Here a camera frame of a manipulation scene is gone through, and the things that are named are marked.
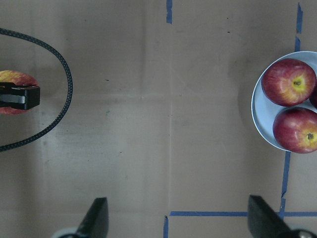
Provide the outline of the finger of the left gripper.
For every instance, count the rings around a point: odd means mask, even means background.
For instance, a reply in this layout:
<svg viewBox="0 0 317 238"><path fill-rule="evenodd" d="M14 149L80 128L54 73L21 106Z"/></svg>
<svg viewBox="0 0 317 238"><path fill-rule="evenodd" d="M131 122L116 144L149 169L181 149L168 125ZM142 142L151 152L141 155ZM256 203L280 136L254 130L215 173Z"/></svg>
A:
<svg viewBox="0 0 317 238"><path fill-rule="evenodd" d="M29 110L40 104L40 87L16 85L13 82L0 83L0 107Z"/></svg>

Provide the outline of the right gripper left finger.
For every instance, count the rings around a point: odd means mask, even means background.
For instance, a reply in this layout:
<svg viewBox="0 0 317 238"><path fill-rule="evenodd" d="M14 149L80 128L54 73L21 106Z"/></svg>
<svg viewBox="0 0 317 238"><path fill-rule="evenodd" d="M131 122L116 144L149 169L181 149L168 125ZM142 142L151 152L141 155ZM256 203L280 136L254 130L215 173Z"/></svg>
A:
<svg viewBox="0 0 317 238"><path fill-rule="evenodd" d="M106 238L108 234L107 198L96 198L75 232L76 238Z"/></svg>

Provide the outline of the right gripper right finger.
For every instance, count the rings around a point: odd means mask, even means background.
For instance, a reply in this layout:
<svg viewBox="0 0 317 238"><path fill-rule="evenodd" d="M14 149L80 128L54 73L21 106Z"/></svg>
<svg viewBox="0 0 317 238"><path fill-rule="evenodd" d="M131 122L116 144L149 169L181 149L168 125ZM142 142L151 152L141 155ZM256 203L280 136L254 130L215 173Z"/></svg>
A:
<svg viewBox="0 0 317 238"><path fill-rule="evenodd" d="M261 196L248 200L248 229L254 238L293 238L291 229Z"/></svg>

